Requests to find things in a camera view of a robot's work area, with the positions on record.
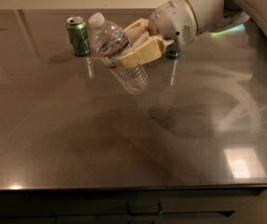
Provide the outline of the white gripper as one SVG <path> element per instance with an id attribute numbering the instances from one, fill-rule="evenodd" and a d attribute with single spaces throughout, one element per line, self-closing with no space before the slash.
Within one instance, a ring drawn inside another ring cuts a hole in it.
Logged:
<path id="1" fill-rule="evenodd" d="M 133 68 L 158 60 L 173 43 L 181 48 L 193 42 L 198 22 L 190 0 L 170 0 L 152 12 L 149 26 L 148 20 L 139 19 L 124 32 L 132 45 L 139 46 L 121 55 L 119 61 L 124 67 Z"/>

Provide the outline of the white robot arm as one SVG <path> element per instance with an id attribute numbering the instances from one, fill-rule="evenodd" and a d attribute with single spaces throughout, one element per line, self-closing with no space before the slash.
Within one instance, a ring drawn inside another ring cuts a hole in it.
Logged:
<path id="1" fill-rule="evenodd" d="M 267 0 L 170 0 L 157 7 L 148 19 L 124 29 L 133 47 L 119 61 L 132 68 L 162 55 L 176 59 L 197 36 L 223 32 L 249 19 L 267 37 Z"/>

